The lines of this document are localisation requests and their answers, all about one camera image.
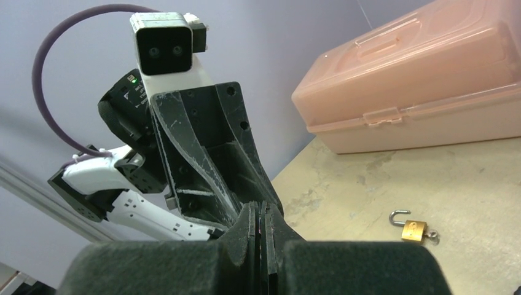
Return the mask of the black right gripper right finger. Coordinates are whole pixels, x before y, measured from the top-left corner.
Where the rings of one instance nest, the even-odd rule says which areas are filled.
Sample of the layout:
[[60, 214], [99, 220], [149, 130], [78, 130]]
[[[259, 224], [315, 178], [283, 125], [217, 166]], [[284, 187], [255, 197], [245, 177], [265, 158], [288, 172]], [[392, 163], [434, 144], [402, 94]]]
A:
[[260, 206], [261, 294], [451, 294], [434, 256], [401, 242], [309, 242]]

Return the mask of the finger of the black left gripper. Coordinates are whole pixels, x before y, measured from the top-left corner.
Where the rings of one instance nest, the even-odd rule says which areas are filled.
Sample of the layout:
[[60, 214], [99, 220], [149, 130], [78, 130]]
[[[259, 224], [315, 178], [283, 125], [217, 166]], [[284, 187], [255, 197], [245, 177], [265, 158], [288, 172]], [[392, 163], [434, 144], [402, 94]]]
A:
[[182, 217], [220, 228], [232, 227], [240, 203], [200, 144], [178, 91], [150, 99], [154, 128], [171, 197]]
[[234, 200], [267, 202], [282, 213], [282, 202], [262, 164], [237, 82], [180, 91], [192, 128]]

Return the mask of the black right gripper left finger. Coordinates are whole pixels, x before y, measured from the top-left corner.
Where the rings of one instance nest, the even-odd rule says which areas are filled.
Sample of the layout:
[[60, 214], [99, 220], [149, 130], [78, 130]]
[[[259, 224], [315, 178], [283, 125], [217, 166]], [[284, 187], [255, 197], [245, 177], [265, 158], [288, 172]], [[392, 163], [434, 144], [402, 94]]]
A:
[[260, 294], [259, 206], [208, 242], [94, 243], [73, 260], [58, 294]]

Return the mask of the brass padlock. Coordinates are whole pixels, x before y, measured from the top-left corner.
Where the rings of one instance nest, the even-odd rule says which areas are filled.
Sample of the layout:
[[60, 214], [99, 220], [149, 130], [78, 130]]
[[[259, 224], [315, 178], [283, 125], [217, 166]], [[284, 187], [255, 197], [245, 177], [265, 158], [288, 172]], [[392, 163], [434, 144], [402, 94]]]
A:
[[431, 240], [434, 243], [439, 243], [440, 235], [437, 230], [431, 229], [426, 221], [418, 221], [407, 219], [399, 221], [396, 219], [398, 215], [409, 215], [410, 210], [394, 210], [389, 216], [388, 220], [392, 226], [400, 227], [402, 229], [401, 239], [405, 242], [424, 243], [426, 240]]

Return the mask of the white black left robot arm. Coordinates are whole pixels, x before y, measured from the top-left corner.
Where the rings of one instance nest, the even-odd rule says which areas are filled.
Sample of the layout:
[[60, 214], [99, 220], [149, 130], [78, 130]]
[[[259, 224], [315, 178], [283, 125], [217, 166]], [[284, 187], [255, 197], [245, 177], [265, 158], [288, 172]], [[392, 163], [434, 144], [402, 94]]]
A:
[[237, 82], [160, 95], [149, 103], [132, 69], [100, 99], [98, 112], [123, 141], [108, 157], [79, 154], [51, 187], [93, 222], [157, 240], [212, 240], [243, 206], [282, 209], [257, 153]]

